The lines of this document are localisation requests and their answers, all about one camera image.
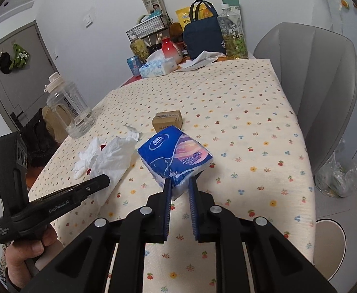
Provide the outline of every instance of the white bottle cap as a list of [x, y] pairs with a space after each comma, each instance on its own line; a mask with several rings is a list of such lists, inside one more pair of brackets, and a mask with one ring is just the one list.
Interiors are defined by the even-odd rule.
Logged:
[[58, 72], [53, 73], [50, 77], [48, 77], [48, 80], [50, 83], [44, 88], [45, 93], [51, 93], [51, 91], [64, 82], [62, 76]]

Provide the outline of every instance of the human hand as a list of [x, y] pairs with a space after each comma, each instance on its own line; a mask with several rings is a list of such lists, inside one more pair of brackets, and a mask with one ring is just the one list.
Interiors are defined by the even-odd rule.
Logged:
[[5, 258], [10, 281], [23, 288], [31, 280], [25, 260], [41, 255], [44, 247], [50, 246], [58, 238], [55, 229], [49, 224], [40, 240], [20, 240], [6, 248]]

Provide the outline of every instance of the blue tissue pack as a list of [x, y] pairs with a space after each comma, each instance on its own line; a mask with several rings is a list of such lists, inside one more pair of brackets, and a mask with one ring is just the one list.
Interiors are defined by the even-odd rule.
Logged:
[[212, 162], [212, 155], [204, 146], [175, 126], [167, 127], [148, 139], [138, 153], [162, 188], [166, 178], [172, 180], [172, 200], [188, 189], [190, 177]]

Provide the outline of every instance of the gray chair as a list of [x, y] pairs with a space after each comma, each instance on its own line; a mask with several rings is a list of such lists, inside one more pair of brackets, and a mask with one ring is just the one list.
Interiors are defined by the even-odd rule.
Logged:
[[280, 23], [254, 51], [269, 58], [305, 138], [313, 175], [335, 150], [357, 98], [357, 58], [346, 37]]

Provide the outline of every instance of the floral tablecloth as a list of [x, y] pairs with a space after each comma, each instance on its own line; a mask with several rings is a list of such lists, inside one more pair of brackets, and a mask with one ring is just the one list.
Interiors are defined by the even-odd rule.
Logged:
[[[36, 199], [88, 179], [73, 179], [78, 152], [99, 136], [142, 132], [137, 148], [154, 135], [160, 111], [180, 110], [182, 131], [202, 143], [214, 162], [198, 179], [200, 190], [236, 216], [264, 216], [307, 259], [315, 239], [313, 178], [296, 116], [268, 59], [216, 62], [195, 72], [148, 78], [111, 91], [96, 107], [98, 120], [82, 138], [67, 138], [30, 192]], [[93, 199], [52, 224], [64, 245], [97, 217], [109, 221], [146, 204], [161, 189], [137, 153], [103, 207]], [[144, 292], [215, 292], [213, 244], [195, 242], [188, 195], [171, 204], [169, 238], [147, 244]]]

